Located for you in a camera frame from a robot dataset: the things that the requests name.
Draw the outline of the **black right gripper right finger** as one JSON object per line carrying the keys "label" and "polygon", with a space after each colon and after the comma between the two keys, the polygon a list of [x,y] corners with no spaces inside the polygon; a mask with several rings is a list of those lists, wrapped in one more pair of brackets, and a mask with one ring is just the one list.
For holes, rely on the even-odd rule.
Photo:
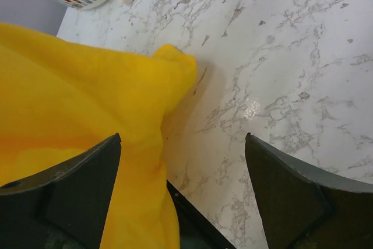
{"label": "black right gripper right finger", "polygon": [[292,157],[253,134],[245,159],[269,248],[372,248],[372,184]]}

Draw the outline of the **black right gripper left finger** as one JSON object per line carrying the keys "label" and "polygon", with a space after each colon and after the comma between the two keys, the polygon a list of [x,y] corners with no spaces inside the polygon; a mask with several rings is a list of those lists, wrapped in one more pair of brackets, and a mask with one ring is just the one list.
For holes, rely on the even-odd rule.
{"label": "black right gripper left finger", "polygon": [[120,157],[115,134],[1,186],[1,248],[99,248]]}

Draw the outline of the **yellow shorts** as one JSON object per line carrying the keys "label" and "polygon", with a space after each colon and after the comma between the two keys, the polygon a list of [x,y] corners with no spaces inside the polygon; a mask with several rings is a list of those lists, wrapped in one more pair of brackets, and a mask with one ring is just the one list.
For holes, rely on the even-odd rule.
{"label": "yellow shorts", "polygon": [[161,125],[194,85],[196,59],[67,42],[1,24],[1,183],[119,134],[122,155],[102,248],[179,248]]}

